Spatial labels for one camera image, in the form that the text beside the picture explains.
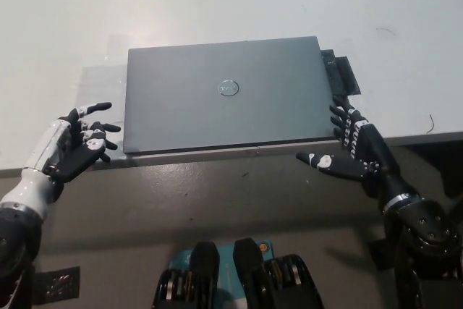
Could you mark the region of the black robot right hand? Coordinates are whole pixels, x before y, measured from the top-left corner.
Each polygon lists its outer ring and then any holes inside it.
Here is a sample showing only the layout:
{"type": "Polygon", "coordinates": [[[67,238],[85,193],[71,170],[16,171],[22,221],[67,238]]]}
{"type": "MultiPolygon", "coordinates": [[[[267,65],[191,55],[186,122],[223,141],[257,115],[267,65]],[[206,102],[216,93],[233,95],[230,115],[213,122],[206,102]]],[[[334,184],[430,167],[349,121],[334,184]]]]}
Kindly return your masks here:
{"type": "Polygon", "coordinates": [[[397,170],[399,166],[375,125],[348,100],[335,96],[333,101],[329,109],[334,137],[348,155],[299,152],[296,159],[332,177],[358,182],[381,169],[397,170]]]}

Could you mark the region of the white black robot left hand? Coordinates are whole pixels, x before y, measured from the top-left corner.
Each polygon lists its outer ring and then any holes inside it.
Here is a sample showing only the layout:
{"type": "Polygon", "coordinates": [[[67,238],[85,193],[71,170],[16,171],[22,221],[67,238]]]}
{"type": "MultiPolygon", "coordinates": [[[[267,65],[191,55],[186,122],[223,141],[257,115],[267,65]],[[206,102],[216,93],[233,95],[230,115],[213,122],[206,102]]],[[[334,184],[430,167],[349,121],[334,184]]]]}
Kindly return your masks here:
{"type": "Polygon", "coordinates": [[[97,160],[110,162],[107,150],[118,145],[107,139],[109,132],[121,127],[99,121],[86,122],[84,117],[112,107],[110,102],[93,103],[72,109],[54,120],[43,133],[25,168],[45,174],[51,180],[67,183],[82,174],[97,160]]]}

